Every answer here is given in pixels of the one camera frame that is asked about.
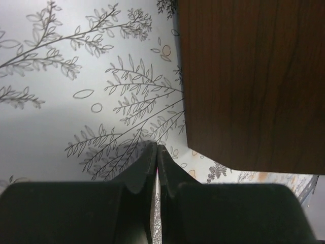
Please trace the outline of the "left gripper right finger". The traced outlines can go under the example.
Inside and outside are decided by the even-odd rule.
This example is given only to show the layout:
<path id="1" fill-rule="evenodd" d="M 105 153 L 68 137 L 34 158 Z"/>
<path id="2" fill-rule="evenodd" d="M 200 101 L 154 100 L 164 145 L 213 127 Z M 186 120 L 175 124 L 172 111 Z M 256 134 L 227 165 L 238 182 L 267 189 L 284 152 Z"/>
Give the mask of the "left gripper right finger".
<path id="1" fill-rule="evenodd" d="M 163 243 L 317 243 L 279 184 L 202 184 L 157 148 Z"/>

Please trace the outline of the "brown wooden desk organizer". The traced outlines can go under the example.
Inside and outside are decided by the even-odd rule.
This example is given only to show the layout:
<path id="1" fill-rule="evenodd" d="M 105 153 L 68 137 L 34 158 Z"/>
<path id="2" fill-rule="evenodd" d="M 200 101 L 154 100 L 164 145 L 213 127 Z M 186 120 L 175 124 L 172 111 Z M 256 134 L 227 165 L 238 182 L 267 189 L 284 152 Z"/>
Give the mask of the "brown wooden desk organizer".
<path id="1" fill-rule="evenodd" d="M 324 1 L 179 1 L 188 147 L 324 174 Z"/>

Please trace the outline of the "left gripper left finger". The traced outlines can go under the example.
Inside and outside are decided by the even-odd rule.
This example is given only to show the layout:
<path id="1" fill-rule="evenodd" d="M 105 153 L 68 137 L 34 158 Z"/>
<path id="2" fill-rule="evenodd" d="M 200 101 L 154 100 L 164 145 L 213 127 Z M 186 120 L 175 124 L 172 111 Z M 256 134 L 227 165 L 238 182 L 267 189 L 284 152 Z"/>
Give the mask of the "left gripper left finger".
<path id="1" fill-rule="evenodd" d="M 19 182 L 1 194 L 1 243 L 152 243 L 157 144 L 110 181 Z"/>

